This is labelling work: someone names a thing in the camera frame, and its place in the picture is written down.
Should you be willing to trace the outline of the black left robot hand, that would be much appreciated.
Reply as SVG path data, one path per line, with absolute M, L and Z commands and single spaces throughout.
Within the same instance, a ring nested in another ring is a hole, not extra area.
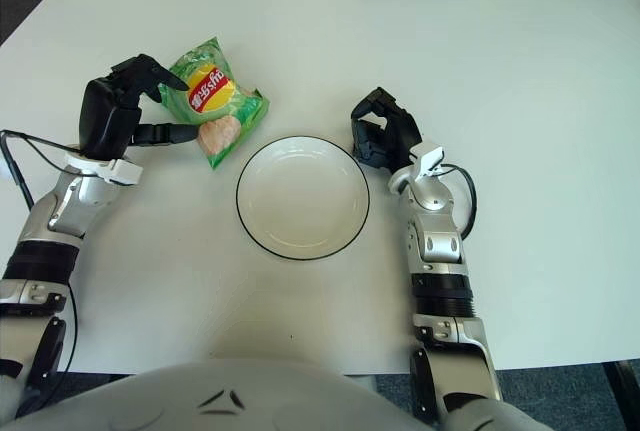
M 159 103 L 159 87 L 185 91 L 186 83 L 154 58 L 139 54 L 87 83 L 79 119 L 80 154 L 94 160 L 120 159 L 131 147 L 180 144 L 198 137 L 190 124 L 142 124 L 140 96 Z

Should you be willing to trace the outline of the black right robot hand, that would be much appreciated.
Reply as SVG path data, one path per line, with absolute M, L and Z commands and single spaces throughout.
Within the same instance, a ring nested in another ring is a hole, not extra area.
M 351 129 L 356 160 L 391 173 L 411 165 L 411 148 L 422 142 L 413 116 L 381 87 L 355 106 Z

